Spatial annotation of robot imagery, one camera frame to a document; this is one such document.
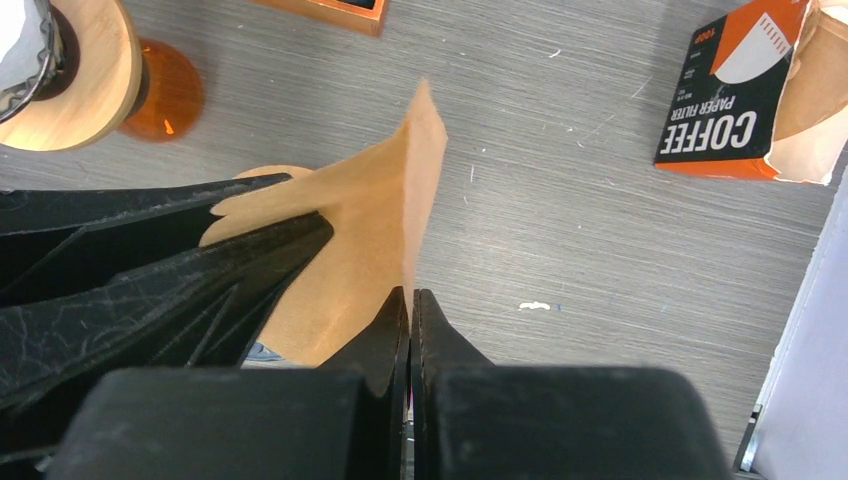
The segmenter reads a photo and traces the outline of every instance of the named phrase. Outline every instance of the orange and black box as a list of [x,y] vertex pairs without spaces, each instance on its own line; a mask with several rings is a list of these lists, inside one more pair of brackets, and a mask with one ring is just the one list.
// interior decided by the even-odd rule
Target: orange and black box
[[823,3],[755,0],[696,30],[656,167],[827,183],[848,137],[848,26]]

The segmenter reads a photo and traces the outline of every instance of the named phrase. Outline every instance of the white wall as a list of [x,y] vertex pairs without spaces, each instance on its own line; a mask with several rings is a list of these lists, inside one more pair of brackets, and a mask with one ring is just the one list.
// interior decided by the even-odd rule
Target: white wall
[[848,479],[848,168],[758,403],[756,471]]

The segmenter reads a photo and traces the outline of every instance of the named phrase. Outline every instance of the orange glass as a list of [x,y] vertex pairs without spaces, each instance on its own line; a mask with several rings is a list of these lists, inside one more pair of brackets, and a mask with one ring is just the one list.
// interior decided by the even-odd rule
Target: orange glass
[[145,71],[138,104],[118,131],[161,143],[188,133],[203,112],[203,82],[194,65],[175,48],[141,38]]

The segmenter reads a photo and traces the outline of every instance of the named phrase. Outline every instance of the wooden base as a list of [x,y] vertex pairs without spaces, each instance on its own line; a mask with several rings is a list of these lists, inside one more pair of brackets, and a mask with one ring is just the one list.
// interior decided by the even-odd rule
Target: wooden base
[[374,8],[362,8],[338,0],[253,0],[304,17],[321,20],[356,32],[380,36],[389,9],[389,0],[375,0]]
[[141,82],[138,36],[120,0],[51,3],[79,40],[79,70],[64,92],[0,124],[0,143],[21,150],[68,150],[99,140],[124,121]]

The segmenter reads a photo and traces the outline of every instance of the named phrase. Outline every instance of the brown paper filter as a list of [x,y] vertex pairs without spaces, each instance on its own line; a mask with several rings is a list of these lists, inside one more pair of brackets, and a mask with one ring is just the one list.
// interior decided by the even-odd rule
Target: brown paper filter
[[411,310],[446,143],[425,81],[401,127],[382,143],[312,173],[288,168],[292,180],[213,208],[223,218],[201,246],[315,210],[333,226],[333,238],[279,300],[259,341],[288,360],[318,365],[374,319],[392,288],[403,286]]
[[848,25],[814,10],[777,114],[774,140],[803,132],[848,105]]

